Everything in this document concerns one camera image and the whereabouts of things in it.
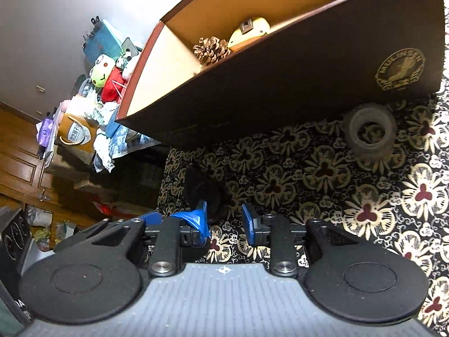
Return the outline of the clear tape roll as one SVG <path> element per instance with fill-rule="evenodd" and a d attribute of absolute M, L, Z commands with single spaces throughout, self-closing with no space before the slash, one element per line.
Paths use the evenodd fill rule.
<path fill-rule="evenodd" d="M 355 157 L 380 161 L 393 154 L 397 123 L 393 114 L 379 104 L 364 104 L 345 114 L 345 140 Z"/>

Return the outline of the wooden cabinet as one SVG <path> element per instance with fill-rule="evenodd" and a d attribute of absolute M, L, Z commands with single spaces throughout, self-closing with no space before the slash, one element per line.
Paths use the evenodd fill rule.
<path fill-rule="evenodd" d="M 1 105 L 1 194 L 51 211 L 57 221 L 92 225 L 101 214 L 72 181 L 44 171 L 35 135 L 33 123 Z"/>

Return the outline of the floral black tablecloth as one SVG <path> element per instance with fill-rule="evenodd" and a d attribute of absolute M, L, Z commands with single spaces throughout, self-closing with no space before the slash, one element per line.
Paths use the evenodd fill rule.
<path fill-rule="evenodd" d="M 244 203 L 291 224 L 318 218 L 416 263 L 429 280 L 416 315 L 438 336 L 448 334 L 448 0 L 444 7 L 439 89 L 379 104 L 397 123 L 391 156 L 355 157 L 342 121 L 357 106 L 219 142 L 170 146 L 157 208 L 170 216 L 207 202 L 211 236 L 199 262 L 272 264 L 270 247 L 247 242 Z"/>

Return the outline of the orange paper bag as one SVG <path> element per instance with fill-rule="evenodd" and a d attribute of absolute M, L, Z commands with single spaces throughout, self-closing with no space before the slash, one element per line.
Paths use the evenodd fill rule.
<path fill-rule="evenodd" d="M 93 154 L 97 128 L 95 121 L 65 113 L 57 137 L 66 148 Z"/>

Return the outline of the red plush toy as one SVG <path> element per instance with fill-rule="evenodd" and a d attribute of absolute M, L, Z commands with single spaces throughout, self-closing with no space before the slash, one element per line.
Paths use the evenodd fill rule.
<path fill-rule="evenodd" d="M 120 103 L 122 100 L 122 91 L 127 86 L 128 81 L 122 76 L 118 68 L 114 68 L 108 76 L 106 83 L 101 91 L 100 98 L 105 104 L 107 102 Z"/>

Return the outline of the pine cone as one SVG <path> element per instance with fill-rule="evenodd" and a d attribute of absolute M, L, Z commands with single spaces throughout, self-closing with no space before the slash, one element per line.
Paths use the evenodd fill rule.
<path fill-rule="evenodd" d="M 201 66 L 213 65 L 231 54 L 228 42 L 217 37 L 201 37 L 193 47 L 194 56 L 200 61 Z"/>

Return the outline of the brown cardboard box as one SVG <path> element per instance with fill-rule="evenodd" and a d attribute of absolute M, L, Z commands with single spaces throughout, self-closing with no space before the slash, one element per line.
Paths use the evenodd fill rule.
<path fill-rule="evenodd" d="M 201 66 L 201 37 L 268 34 Z M 440 87 L 444 0 L 181 0 L 157 23 L 117 121 L 173 147 L 423 97 Z"/>

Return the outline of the purple small object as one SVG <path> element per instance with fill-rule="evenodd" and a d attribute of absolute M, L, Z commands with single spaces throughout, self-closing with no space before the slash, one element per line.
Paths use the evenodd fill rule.
<path fill-rule="evenodd" d="M 36 141 L 40 147 L 46 148 L 52 135 L 53 120 L 46 117 L 44 121 L 36 124 Z"/>

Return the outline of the green frog plush toy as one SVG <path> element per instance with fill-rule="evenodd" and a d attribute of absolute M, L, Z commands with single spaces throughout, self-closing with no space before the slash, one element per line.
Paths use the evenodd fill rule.
<path fill-rule="evenodd" d="M 112 70 L 116 67 L 116 61 L 111 57 L 101 54 L 97 57 L 94 66 L 90 70 L 90 79 L 96 88 L 103 88 Z"/>

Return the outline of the blue box on shelf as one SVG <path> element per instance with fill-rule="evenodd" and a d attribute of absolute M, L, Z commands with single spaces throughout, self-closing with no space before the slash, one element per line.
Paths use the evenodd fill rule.
<path fill-rule="evenodd" d="M 107 20 L 101 20 L 99 16 L 92 17 L 91 23 L 93 28 L 84 36 L 82 45 L 89 64 L 93 65 L 102 54 L 117 59 L 122 54 L 122 43 L 115 34 L 115 28 Z"/>

